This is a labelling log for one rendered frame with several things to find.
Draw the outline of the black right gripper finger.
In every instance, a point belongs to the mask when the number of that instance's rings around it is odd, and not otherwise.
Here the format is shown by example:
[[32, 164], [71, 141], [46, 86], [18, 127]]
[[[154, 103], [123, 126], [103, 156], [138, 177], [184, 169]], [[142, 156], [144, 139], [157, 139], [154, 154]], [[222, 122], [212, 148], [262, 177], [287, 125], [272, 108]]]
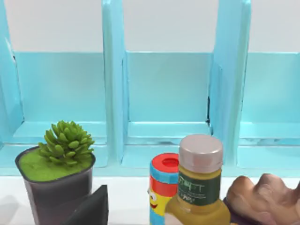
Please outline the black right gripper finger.
[[108, 225], [107, 185], [101, 185], [61, 225]]

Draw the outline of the green succulent in dark pot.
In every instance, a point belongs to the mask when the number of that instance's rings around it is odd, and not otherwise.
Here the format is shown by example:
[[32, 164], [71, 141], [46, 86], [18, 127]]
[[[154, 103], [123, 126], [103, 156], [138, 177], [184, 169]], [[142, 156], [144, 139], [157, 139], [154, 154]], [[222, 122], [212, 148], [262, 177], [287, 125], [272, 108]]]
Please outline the green succulent in dark pot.
[[44, 142], [15, 158], [35, 225], [62, 225], [90, 196], [93, 144], [81, 125], [61, 120], [46, 130]]

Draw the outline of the yellow bottle with pink cap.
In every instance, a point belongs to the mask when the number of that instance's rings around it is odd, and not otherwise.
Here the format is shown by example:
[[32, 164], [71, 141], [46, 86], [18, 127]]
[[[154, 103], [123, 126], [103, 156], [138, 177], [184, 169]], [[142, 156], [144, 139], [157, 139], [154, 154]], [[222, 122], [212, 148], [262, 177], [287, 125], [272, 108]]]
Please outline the yellow bottle with pink cap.
[[223, 145], [211, 135], [188, 135], [180, 142], [178, 189], [165, 207], [165, 225], [230, 225], [220, 199]]

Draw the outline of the light blue rack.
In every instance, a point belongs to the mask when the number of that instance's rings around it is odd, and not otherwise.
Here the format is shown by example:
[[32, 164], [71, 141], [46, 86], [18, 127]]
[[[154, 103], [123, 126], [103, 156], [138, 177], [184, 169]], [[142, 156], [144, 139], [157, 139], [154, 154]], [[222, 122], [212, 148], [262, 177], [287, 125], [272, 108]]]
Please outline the light blue rack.
[[98, 176], [208, 134], [227, 177], [300, 177], [300, 0], [0, 0], [0, 176], [59, 120]]

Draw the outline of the brown bread loaf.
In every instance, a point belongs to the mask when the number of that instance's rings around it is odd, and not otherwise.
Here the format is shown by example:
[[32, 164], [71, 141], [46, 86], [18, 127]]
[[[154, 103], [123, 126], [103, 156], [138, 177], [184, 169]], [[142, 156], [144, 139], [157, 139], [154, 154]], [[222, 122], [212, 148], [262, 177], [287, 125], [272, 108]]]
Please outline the brown bread loaf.
[[231, 214], [231, 225], [300, 225], [300, 181], [292, 189], [270, 173], [262, 174], [256, 184], [239, 176], [223, 202]]

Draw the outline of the red and blue cartoon can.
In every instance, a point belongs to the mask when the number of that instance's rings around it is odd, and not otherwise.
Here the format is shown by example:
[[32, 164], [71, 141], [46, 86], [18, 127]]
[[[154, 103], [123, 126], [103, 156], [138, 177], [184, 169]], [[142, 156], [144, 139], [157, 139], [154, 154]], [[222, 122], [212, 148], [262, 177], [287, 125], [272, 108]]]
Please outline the red and blue cartoon can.
[[150, 162], [150, 225], [165, 225], [166, 204], [177, 193], [178, 166], [177, 153], [162, 153]]

